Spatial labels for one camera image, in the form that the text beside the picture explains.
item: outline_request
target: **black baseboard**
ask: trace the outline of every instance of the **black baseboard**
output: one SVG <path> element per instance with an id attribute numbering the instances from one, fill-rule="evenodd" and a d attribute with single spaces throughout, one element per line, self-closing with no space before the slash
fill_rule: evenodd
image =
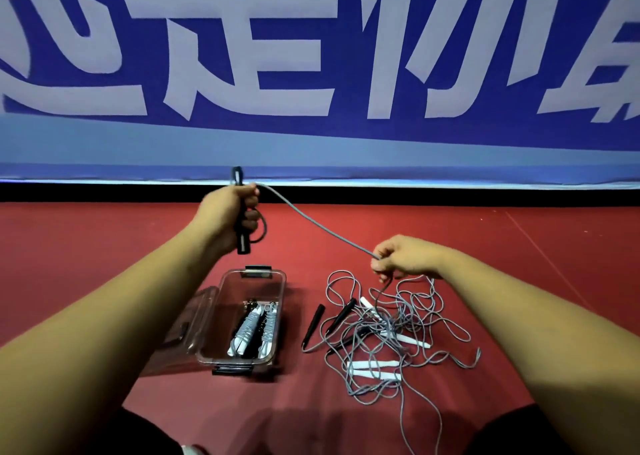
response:
<path id="1" fill-rule="evenodd" d="M 200 202 L 216 186 L 185 184 L 0 183 L 4 202 Z M 298 204 L 391 204 L 513 207 L 611 207 L 640 202 L 638 190 L 498 190 L 279 186 Z M 281 202 L 268 190 L 262 202 Z"/>

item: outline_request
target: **red mat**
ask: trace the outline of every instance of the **red mat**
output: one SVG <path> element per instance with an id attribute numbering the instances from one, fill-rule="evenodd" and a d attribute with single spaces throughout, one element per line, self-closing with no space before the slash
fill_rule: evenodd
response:
<path id="1" fill-rule="evenodd" d="M 403 233 L 458 248 L 640 334 L 637 275 L 640 209 L 491 209 L 409 206 L 308 205 L 303 210 L 366 248 Z M 195 212 L 195 204 L 0 204 L 0 343 L 82 297 L 156 248 Z M 141 379 L 126 407 L 155 422 L 181 443 L 212 454 L 405 453 L 399 399 L 361 406 L 323 355 L 299 345 L 326 276 L 353 271 L 376 284 L 369 258 L 317 229 L 284 205 L 265 204 L 267 239 L 252 264 L 286 272 L 286 373 L 276 383 L 212 377 L 205 372 Z M 248 260 L 224 258 L 205 281 Z M 439 407 L 442 454 L 460 453 L 482 425 L 530 403 L 513 367 L 488 333 L 442 282 L 445 314 L 472 334 L 453 342 L 444 330 L 436 344 L 470 362 L 450 362 L 408 373 L 408 380 Z M 335 314 L 335 307 L 328 314 Z M 432 453 L 437 418 L 427 402 L 408 394 L 404 425 L 417 453 Z"/>

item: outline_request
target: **plastic storage box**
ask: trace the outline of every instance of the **plastic storage box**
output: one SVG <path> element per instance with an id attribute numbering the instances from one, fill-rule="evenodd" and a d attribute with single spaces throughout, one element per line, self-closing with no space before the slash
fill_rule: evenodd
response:
<path id="1" fill-rule="evenodd" d="M 267 374 L 275 369 L 286 283 L 285 274 L 270 266 L 253 265 L 226 272 L 218 287 L 200 290 L 191 298 L 141 376 L 207 369 L 213 374 Z M 277 305 L 271 350 L 263 359 L 247 358 L 246 354 L 229 356 L 231 339 L 252 301 Z M 257 331 L 252 342 L 259 345 L 260 335 Z"/>

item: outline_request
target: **black jump rope handle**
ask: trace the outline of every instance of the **black jump rope handle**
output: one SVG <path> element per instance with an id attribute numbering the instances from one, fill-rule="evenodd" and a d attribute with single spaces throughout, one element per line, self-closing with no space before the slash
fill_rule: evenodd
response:
<path id="1" fill-rule="evenodd" d="M 242 167 L 233 167 L 231 169 L 231 184 L 233 185 L 242 185 L 243 184 L 244 174 L 242 171 Z M 244 213 L 246 212 L 246 205 L 244 204 L 244 200 L 240 202 L 240 214 L 236 219 L 236 225 L 234 227 L 236 231 L 236 239 L 237 239 L 237 251 L 239 255 L 248 255 L 251 253 L 251 240 L 249 239 L 249 231 L 247 231 L 242 226 L 242 221 L 244 220 Z"/>

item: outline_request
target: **blue banner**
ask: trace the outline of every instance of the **blue banner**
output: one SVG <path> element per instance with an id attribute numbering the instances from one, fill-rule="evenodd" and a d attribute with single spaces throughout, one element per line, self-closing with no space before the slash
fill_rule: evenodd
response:
<path id="1" fill-rule="evenodd" d="M 0 178 L 241 164 L 640 183 L 640 0 L 0 0 L 0 15 Z"/>

